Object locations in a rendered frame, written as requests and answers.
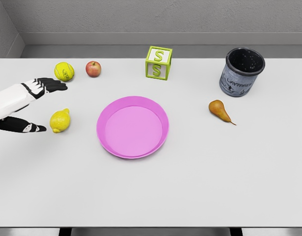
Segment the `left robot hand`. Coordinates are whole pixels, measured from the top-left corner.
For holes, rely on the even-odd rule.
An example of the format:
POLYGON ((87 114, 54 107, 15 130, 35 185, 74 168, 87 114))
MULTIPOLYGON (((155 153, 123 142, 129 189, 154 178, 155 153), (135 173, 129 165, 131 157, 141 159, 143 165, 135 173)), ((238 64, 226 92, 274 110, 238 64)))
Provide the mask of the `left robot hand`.
POLYGON ((45 132, 46 127, 12 117, 11 114, 48 93, 64 90, 67 90, 67 86, 60 80, 36 78, 0 91, 0 130, 15 133, 45 132))

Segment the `yellow lemon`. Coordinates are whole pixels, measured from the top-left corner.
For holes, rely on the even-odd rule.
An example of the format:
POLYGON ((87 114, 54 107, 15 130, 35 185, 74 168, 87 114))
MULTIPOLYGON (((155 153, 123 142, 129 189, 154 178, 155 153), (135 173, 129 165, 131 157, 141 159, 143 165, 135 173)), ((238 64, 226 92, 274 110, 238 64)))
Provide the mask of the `yellow lemon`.
POLYGON ((70 111, 65 108, 55 112, 50 118, 50 127, 54 133, 65 131, 70 125, 70 111))

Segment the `pink round plate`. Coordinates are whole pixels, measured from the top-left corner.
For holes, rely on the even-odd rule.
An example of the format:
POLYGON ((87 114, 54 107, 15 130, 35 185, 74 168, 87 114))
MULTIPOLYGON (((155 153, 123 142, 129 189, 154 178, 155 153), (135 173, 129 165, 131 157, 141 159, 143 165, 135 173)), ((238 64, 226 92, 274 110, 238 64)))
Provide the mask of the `pink round plate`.
POLYGON ((166 141, 169 120, 155 101, 142 96, 119 98, 100 113, 96 133, 102 147, 124 159, 155 153, 166 141))

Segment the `yellow tennis ball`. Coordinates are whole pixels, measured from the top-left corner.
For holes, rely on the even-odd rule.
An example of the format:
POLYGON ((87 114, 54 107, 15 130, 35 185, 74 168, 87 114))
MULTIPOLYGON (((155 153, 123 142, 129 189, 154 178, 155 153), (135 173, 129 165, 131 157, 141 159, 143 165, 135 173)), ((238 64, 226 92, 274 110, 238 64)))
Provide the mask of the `yellow tennis ball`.
POLYGON ((73 79, 75 72, 71 64, 67 62, 60 62, 55 65, 54 74, 57 79, 63 82, 68 82, 73 79))

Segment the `red apple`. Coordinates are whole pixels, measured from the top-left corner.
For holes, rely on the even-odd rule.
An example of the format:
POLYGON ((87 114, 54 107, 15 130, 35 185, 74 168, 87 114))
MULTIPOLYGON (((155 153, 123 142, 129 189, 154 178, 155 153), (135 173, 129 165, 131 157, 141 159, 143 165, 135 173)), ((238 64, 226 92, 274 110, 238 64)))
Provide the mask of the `red apple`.
POLYGON ((86 64, 85 70, 89 77, 96 78, 101 74, 101 65, 97 61, 90 61, 86 64))

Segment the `green letter S block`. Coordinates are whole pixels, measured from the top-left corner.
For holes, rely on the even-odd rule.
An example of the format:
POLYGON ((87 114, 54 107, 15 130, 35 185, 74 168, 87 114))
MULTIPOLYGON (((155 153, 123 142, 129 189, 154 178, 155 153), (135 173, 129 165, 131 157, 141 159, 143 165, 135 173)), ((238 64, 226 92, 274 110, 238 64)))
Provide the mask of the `green letter S block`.
POLYGON ((171 67, 172 49, 150 46, 145 59, 145 76, 147 78, 168 80, 171 67))

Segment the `brown pear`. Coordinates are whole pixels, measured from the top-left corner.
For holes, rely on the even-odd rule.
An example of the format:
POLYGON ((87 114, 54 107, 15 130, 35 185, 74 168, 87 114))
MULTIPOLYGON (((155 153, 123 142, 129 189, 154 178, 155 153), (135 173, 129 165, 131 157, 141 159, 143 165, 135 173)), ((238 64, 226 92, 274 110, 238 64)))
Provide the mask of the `brown pear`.
POLYGON ((228 122, 231 123, 233 125, 236 125, 235 123, 232 122, 231 118, 229 117, 229 115, 227 114, 224 104, 222 101, 220 100, 214 100, 212 102, 209 103, 209 111, 214 114, 215 116, 217 116, 218 118, 220 118, 222 121, 224 122, 228 122))

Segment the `dark grey enamel cup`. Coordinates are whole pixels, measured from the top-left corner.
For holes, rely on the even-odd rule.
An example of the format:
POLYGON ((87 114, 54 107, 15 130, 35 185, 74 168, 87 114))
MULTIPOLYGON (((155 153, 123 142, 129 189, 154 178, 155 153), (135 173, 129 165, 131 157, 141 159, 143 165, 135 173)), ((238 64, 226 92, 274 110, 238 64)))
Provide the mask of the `dark grey enamel cup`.
POLYGON ((225 58, 220 88, 229 96, 242 97, 250 91, 264 68, 265 60, 257 51, 245 47, 232 49, 225 58))

